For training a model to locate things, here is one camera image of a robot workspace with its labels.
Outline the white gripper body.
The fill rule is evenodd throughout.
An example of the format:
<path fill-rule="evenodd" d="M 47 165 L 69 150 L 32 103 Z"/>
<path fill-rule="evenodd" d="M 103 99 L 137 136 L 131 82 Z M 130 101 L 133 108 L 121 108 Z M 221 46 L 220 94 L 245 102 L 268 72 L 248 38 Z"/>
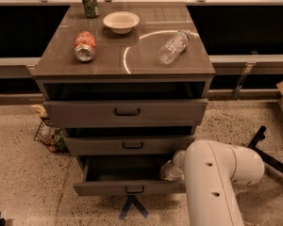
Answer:
<path fill-rule="evenodd" d="M 159 171 L 159 178 L 165 181 L 183 180 L 183 166 L 178 166 L 172 160 L 169 160 L 161 167 Z"/>

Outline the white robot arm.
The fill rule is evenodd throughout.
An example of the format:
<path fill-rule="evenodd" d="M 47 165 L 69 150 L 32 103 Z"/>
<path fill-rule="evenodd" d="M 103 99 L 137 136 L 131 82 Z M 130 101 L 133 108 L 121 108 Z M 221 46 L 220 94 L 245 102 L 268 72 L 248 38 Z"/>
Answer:
<path fill-rule="evenodd" d="M 244 226 L 233 185 L 258 183 L 265 168 L 255 151 L 212 140 L 196 140 L 176 152 L 159 172 L 185 182 L 191 226 Z"/>

